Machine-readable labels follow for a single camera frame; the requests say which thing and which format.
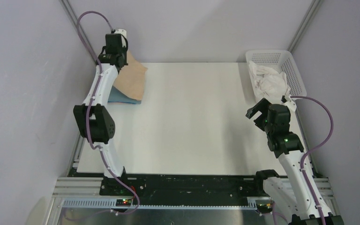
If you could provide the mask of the beige t-shirt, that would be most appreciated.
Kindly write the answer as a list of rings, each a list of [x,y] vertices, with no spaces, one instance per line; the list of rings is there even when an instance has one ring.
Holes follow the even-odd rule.
[[[147,67],[137,61],[130,51],[127,51],[127,65],[120,70],[113,87],[126,97],[141,101],[144,96],[147,70]]]

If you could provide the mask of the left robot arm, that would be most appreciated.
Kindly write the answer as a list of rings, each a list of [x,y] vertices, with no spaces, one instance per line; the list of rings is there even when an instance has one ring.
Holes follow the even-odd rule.
[[[114,30],[105,36],[105,46],[96,56],[96,73],[90,91],[80,105],[75,105],[73,114],[80,134],[90,147],[99,151],[106,177],[115,178],[111,189],[124,195],[129,182],[120,177],[124,165],[120,162],[114,144],[115,122],[108,112],[107,105],[115,79],[120,70],[127,65],[127,31]]]

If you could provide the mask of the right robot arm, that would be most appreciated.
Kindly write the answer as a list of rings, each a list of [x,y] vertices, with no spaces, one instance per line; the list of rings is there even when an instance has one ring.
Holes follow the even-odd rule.
[[[286,172],[292,190],[285,187],[275,170],[263,170],[255,174],[254,191],[261,196],[268,194],[290,225],[342,225],[342,217],[333,214],[313,179],[313,170],[307,162],[310,152],[304,150],[299,136],[290,131],[291,110],[285,102],[274,104],[262,98],[248,109],[246,117],[261,113],[254,123],[266,133],[267,145]]]

